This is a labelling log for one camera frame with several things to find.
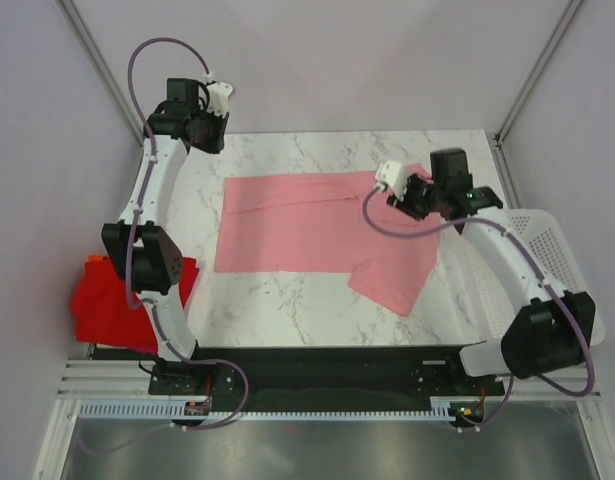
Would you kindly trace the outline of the pink t shirt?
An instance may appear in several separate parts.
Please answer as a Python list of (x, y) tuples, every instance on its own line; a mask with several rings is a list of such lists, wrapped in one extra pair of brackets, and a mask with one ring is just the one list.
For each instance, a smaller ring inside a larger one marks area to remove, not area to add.
[(230, 177), (214, 269), (341, 273), (350, 289), (408, 315), (436, 265), (440, 219), (416, 221), (367, 195), (371, 171)]

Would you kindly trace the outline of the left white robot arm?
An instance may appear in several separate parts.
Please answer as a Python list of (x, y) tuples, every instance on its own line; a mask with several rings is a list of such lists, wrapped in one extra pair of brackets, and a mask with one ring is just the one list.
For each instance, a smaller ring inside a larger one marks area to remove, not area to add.
[(102, 228), (128, 304), (147, 313), (156, 338), (152, 395), (202, 395), (211, 373), (193, 360), (198, 344), (179, 287), (184, 259), (164, 223), (190, 151), (222, 151), (233, 93), (223, 81), (168, 80), (165, 100), (144, 119), (142, 160), (130, 198), (119, 219)]

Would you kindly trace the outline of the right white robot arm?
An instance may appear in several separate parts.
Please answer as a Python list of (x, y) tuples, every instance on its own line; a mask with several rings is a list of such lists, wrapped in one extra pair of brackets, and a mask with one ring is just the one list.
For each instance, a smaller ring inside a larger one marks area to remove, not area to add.
[(430, 161), (430, 179), (386, 161), (376, 171), (376, 186), (402, 213), (416, 220), (436, 213), (453, 226), (485, 260), (513, 310), (499, 339), (461, 349), (460, 359), (445, 368), (447, 386), (464, 394), (484, 375), (545, 378), (577, 365), (593, 379), (596, 308), (590, 295), (574, 291), (541, 265), (514, 226), (516, 210), (504, 208), (491, 187), (474, 185), (464, 150), (438, 150)]

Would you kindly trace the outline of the orange folded t shirt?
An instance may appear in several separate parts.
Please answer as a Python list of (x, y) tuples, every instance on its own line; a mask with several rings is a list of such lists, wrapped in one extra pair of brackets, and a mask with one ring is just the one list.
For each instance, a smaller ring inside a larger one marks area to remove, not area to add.
[(107, 255), (89, 255), (86, 263), (90, 263), (90, 262), (101, 262), (101, 261), (108, 261), (110, 260), (110, 258)]

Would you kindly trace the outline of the white plastic laundry basket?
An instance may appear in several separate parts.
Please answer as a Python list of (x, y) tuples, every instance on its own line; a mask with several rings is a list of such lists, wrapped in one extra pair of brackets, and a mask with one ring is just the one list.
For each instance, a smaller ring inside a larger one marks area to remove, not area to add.
[(588, 346), (605, 336), (582, 273), (555, 218), (535, 209), (485, 209), (462, 231), (459, 258), (480, 342), (460, 359), (472, 377), (526, 379), (584, 362), (571, 311)]

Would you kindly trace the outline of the red folded t shirt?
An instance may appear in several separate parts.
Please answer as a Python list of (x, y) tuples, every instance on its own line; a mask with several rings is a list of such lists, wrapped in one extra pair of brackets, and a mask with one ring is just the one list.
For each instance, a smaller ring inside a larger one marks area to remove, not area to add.
[(132, 309), (125, 283), (117, 276), (111, 260), (84, 264), (84, 273), (71, 299), (75, 336), (80, 342), (130, 349)]

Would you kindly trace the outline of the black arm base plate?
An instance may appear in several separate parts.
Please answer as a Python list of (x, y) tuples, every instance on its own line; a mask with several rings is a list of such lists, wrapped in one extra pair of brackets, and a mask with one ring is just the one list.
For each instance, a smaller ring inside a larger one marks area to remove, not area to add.
[(473, 378), (456, 346), (198, 348), (198, 365), (158, 359), (152, 395), (207, 395), (215, 413), (363, 414), (428, 411), (434, 397), (501, 397)]

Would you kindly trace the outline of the left aluminium frame post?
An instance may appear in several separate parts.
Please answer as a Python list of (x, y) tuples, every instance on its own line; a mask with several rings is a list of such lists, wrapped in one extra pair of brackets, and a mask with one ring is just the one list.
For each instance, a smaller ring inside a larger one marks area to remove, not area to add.
[(130, 102), (123, 94), (117, 78), (114, 76), (76, 3), (72, 0), (56, 0), (55, 3), (64, 16), (87, 60), (93, 67), (124, 125), (137, 144), (142, 145), (143, 135), (140, 123), (135, 118)]

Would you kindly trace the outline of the aluminium frame post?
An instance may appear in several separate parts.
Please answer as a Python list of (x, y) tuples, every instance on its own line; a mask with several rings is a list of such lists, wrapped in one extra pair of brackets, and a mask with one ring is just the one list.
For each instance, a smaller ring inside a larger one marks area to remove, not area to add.
[(56, 0), (55, 3), (64, 16), (87, 60), (93, 67), (124, 125), (137, 144), (142, 145), (143, 135), (140, 123), (135, 118), (130, 102), (123, 94), (117, 78), (114, 76), (76, 3), (72, 0)]
[(538, 56), (533, 62), (529, 73), (525, 77), (520, 90), (514, 97), (511, 106), (505, 114), (500, 127), (491, 135), (491, 139), (496, 148), (501, 149), (504, 141), (511, 133), (517, 119), (523, 112), (525, 105), (529, 101), (534, 90), (538, 86), (541, 78), (549, 67), (551, 61), (556, 56), (559, 48), (563, 44), (572, 25), (587, 4), (585, 0), (569, 0), (566, 4), (553, 28), (542, 45)]

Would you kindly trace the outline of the right aluminium frame post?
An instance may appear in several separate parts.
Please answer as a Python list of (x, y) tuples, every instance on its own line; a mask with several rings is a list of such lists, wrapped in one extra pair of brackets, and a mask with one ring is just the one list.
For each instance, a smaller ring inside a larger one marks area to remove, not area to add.
[(525, 77), (520, 90), (514, 97), (511, 106), (505, 114), (500, 127), (491, 135), (491, 139), (496, 148), (501, 149), (504, 141), (511, 133), (517, 119), (523, 112), (525, 105), (529, 101), (534, 90), (538, 86), (541, 78), (549, 67), (551, 61), (556, 56), (559, 48), (563, 44), (572, 25), (587, 4), (585, 0), (569, 0), (566, 4), (553, 28), (542, 45), (538, 56), (533, 62), (529, 73)]

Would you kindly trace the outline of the front aluminium frame rail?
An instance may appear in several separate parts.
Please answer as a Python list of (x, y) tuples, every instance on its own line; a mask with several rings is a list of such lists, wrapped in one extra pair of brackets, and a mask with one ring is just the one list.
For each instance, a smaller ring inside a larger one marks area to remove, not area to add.
[(216, 396), (234, 398), (244, 387), (249, 395), (265, 392), (322, 393), (329, 397), (344, 391), (358, 395), (397, 393), (416, 398), (501, 397), (504, 381), (494, 375), (471, 378), (458, 374), (440, 360), (314, 360), (262, 361), (247, 356), (235, 361), (245, 372), (223, 364), (189, 365), (157, 361), (145, 367), (140, 361), (70, 361), (58, 391), (72, 395)]

